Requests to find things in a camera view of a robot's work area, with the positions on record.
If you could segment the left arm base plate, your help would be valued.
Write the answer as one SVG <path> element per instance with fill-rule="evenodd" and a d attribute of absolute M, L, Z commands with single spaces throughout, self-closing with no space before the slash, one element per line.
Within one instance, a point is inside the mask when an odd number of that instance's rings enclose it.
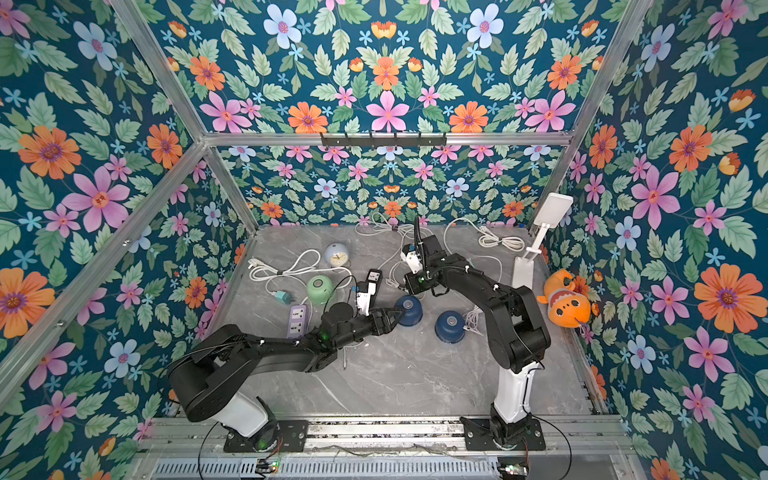
<path fill-rule="evenodd" d="M 299 453 L 308 439 L 307 420 L 271 420 L 251 437 L 227 427 L 225 453 Z"/>

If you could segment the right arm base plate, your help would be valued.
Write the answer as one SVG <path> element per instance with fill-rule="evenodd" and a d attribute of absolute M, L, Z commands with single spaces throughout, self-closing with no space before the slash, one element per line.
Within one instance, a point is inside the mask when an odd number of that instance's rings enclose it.
<path fill-rule="evenodd" d="M 468 451 L 544 451 L 541 424 L 532 416 L 507 424 L 500 418 L 459 418 Z"/>

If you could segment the green charger adapter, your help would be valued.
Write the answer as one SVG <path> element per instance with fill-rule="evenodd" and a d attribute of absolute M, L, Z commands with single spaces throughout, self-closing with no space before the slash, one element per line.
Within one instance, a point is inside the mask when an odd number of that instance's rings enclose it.
<path fill-rule="evenodd" d="M 275 298 L 284 305 L 292 305 L 294 303 L 294 296 L 287 291 L 277 291 L 275 293 Z"/>

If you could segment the blue meat grinder front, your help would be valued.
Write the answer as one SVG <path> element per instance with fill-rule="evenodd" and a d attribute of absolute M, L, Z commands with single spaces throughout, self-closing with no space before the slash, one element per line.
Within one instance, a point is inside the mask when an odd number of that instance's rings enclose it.
<path fill-rule="evenodd" d="M 464 316 L 453 310 L 442 312 L 435 323 L 435 334 L 443 342 L 457 344 L 465 336 Z"/>

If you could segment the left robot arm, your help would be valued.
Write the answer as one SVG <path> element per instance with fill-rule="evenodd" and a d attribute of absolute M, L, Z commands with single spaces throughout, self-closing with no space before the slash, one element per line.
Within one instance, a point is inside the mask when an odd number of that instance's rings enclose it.
<path fill-rule="evenodd" d="M 167 378 L 189 421 L 213 419 L 243 438 L 253 438 L 273 416 L 263 401 L 240 392 L 249 377 L 320 371 L 344 347 L 368 336 L 389 334 L 404 317 L 405 309 L 399 306 L 373 308 L 364 315 L 339 302 L 323 313 L 319 326 L 296 339 L 246 334 L 227 324 L 174 361 Z"/>

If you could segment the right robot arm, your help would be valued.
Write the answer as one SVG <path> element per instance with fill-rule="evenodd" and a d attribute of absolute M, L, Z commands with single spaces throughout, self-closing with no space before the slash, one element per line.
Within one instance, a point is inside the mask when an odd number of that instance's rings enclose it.
<path fill-rule="evenodd" d="M 489 432 L 494 443 L 509 449 L 532 428 L 530 396 L 535 373 L 543 368 L 551 336 L 535 295 L 527 286 L 493 280 L 458 253 L 449 253 L 434 235 L 424 236 L 413 223 L 413 243 L 401 251 L 410 271 L 404 288 L 411 295 L 439 297 L 455 292 L 484 314 L 486 339 L 499 365 L 498 389 L 491 405 Z"/>

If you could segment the blue meat grinder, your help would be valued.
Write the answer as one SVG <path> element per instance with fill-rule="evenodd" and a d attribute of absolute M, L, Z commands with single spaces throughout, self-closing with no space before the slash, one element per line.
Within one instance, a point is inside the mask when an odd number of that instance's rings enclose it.
<path fill-rule="evenodd" d="M 421 301 L 416 296 L 404 295 L 396 301 L 395 306 L 403 310 L 403 315 L 399 320 L 400 326 L 413 327 L 421 322 L 423 308 Z"/>
<path fill-rule="evenodd" d="M 465 336 L 464 316 L 453 310 L 442 312 L 435 323 L 435 334 L 443 342 L 457 344 Z"/>

